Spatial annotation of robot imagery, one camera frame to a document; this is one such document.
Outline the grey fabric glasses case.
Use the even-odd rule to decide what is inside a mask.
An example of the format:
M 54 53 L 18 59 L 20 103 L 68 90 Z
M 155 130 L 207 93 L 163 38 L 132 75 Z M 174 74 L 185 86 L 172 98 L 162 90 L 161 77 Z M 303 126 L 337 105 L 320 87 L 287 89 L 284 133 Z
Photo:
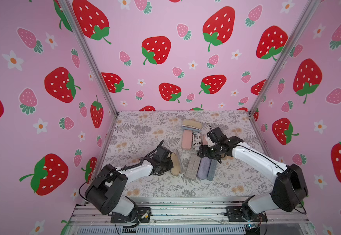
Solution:
M 178 176 L 178 175 L 182 174 L 183 168 L 182 168 L 180 156 L 181 155 L 177 149 L 171 153 L 170 158 L 171 158 L 171 161 L 173 163 L 173 168 L 170 170 L 170 172 L 173 176 Z

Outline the pink case black sunglasses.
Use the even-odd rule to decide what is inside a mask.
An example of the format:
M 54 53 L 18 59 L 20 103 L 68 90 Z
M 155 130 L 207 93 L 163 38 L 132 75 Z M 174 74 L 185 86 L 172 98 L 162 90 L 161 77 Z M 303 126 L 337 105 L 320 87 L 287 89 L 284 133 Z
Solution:
M 203 145 L 209 146 L 209 138 L 207 137 L 207 135 L 203 137 Z

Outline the purple case brown lining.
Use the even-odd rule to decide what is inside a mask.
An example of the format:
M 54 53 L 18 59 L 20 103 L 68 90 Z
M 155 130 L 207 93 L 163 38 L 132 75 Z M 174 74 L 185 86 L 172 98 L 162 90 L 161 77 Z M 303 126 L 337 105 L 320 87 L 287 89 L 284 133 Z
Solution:
M 206 158 L 206 157 L 201 159 L 199 169 L 198 169 L 198 173 L 197 173 L 197 177 L 200 180 L 207 179 L 209 169 L 210 169 L 210 165 L 211 165 L 211 159 Z

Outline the green case purple glasses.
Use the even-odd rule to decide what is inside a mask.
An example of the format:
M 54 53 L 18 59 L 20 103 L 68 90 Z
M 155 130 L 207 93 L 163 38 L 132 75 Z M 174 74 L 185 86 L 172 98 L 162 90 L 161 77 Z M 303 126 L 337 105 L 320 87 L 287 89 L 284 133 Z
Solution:
M 217 164 L 218 164 L 217 160 L 211 161 L 210 168 L 209 168 L 208 175 L 207 175 L 208 181 L 213 181 L 214 176 L 215 176 L 215 172 L 216 172 L 216 168 L 217 168 Z

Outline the pink glasses case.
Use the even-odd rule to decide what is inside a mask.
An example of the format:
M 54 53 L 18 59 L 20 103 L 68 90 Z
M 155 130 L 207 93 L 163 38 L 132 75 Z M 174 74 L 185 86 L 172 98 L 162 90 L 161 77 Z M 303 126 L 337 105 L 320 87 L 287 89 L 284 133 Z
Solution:
M 183 150 L 191 150 L 192 149 L 192 138 L 193 132 L 191 130 L 183 130 L 181 148 Z

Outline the grey case teal lining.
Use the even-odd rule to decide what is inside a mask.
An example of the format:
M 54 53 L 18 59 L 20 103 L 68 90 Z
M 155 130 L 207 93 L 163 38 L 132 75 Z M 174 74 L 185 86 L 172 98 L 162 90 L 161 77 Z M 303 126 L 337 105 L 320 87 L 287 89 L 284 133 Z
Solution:
M 201 158 L 197 155 L 191 155 L 187 166 L 185 177 L 190 180 L 196 180 Z

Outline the blue fabric glasses case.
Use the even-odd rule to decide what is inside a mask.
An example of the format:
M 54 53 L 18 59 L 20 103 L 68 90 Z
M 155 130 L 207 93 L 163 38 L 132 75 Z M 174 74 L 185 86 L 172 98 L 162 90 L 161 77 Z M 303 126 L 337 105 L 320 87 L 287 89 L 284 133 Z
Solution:
M 193 132 L 201 132 L 203 129 L 203 124 L 195 120 L 184 119 L 182 121 L 181 127 L 184 130 L 191 130 Z

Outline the newspaper print glasses case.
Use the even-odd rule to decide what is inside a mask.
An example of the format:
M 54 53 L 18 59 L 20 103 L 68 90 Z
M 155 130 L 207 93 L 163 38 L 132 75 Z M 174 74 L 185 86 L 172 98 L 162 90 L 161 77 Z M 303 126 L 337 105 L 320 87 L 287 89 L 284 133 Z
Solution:
M 202 138 L 201 138 L 200 132 L 193 132 L 193 137 L 192 137 L 193 150 L 198 152 L 201 145 L 202 145 Z

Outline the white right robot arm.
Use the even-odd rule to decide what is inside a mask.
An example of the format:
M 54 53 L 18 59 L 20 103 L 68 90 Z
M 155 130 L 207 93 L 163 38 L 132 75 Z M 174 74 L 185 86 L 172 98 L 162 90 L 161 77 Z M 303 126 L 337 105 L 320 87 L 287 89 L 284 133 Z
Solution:
M 207 133 L 206 140 L 208 144 L 199 147 L 197 156 L 219 163 L 223 156 L 234 157 L 252 166 L 273 183 L 272 191 L 245 200 L 241 207 L 245 220 L 275 209 L 292 212 L 308 196 L 306 181 L 298 165 L 286 165 L 271 159 L 237 136 L 227 138 L 218 127 Z

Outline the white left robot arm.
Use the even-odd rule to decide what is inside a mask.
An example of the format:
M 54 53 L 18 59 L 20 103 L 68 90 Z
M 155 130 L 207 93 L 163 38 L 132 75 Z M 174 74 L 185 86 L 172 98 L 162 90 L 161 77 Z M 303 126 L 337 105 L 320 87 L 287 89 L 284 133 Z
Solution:
M 137 164 L 121 169 L 110 164 L 104 166 L 97 177 L 89 180 L 84 199 L 103 215 L 115 213 L 133 219 L 138 206 L 128 197 L 123 197 L 126 185 L 144 177 L 161 176 L 172 168 L 171 151 L 158 145 Z

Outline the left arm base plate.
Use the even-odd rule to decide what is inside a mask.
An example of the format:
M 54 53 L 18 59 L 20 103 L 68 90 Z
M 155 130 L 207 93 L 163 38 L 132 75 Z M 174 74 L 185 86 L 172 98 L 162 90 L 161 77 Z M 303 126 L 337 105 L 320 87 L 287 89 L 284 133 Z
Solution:
M 134 207 L 128 214 L 123 215 L 113 212 L 110 222 L 111 223 L 149 223 L 151 217 L 150 207 Z

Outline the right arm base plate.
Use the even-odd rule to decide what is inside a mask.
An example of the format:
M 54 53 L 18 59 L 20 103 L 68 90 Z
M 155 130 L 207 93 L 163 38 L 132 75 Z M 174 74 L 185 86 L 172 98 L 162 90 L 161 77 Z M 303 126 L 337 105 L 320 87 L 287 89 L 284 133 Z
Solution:
M 264 213 L 254 213 L 248 207 L 226 207 L 224 216 L 227 216 L 230 222 L 267 222 Z

